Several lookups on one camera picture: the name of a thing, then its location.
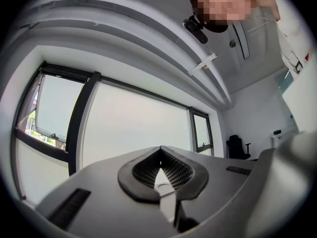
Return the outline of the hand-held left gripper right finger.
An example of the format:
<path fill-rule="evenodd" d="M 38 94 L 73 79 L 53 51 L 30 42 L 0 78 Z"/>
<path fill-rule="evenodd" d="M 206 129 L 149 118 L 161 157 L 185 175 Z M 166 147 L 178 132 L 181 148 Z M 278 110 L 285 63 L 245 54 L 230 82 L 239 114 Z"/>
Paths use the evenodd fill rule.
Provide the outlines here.
<path fill-rule="evenodd" d="M 165 172 L 172 171 L 176 185 L 174 227 L 165 234 L 244 234 L 255 200 L 246 181 L 255 161 L 211 157 L 161 147 Z"/>

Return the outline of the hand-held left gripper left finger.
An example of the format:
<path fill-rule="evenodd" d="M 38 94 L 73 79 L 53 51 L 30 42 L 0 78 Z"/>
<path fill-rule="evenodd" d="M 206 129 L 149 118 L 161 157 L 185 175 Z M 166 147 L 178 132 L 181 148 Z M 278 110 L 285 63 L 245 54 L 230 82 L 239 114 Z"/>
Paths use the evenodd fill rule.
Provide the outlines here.
<path fill-rule="evenodd" d="M 98 161 L 73 174 L 36 207 L 48 220 L 77 189 L 90 194 L 65 229 L 70 234 L 172 234 L 159 205 L 137 202 L 119 185 L 117 173 L 127 162 L 159 150 L 150 147 Z"/>

